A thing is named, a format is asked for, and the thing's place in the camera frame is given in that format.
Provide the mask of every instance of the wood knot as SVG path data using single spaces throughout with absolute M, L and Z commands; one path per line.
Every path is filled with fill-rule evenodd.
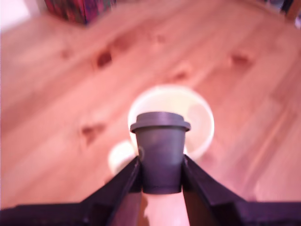
M 97 59 L 97 66 L 102 68 L 112 61 L 112 56 L 109 51 L 103 52 Z
M 87 145 L 90 145 L 91 143 L 93 143 L 96 140 L 96 138 L 102 132 L 105 131 L 105 129 L 106 129 L 106 125 L 103 124 L 103 123 L 95 124 L 95 125 L 92 125 L 92 126 L 84 126 L 81 129 L 81 134 L 86 139 Z
M 157 35 L 156 36 L 156 41 L 158 43 L 165 43 L 166 42 L 166 38 L 163 35 Z
M 71 51 L 68 49 L 65 49 L 61 52 L 61 57 L 63 59 L 69 59 L 71 57 Z
M 250 62 L 250 59 L 246 55 L 235 53 L 231 55 L 231 61 L 235 65 L 246 65 Z

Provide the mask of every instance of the small white object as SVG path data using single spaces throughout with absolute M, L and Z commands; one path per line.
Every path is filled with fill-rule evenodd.
M 116 144 L 109 153 L 108 163 L 111 173 L 118 174 L 135 157 L 134 147 L 129 140 Z

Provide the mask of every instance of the colorful object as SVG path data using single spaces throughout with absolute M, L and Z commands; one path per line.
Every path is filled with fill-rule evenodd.
M 109 10 L 116 0 L 45 0 L 48 10 L 66 20 L 87 24 Z

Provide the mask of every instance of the wood grain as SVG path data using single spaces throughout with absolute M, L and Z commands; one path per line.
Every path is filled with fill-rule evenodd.
M 283 16 L 240 0 L 119 4 L 87 27 L 45 14 L 1 34 L 1 207 L 103 186 L 110 150 L 130 139 L 131 103 L 168 83 L 214 113 L 200 166 L 247 199 L 300 200 L 300 40 Z

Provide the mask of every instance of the white bowl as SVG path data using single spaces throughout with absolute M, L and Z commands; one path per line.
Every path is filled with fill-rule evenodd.
M 173 112 L 191 124 L 186 133 L 184 153 L 197 159 L 208 149 L 214 135 L 214 118 L 210 106 L 195 91 L 177 85 L 162 85 L 143 92 L 132 104 L 128 114 L 128 128 L 136 122 L 137 115 L 145 112 Z M 130 136 L 137 151 L 135 134 Z

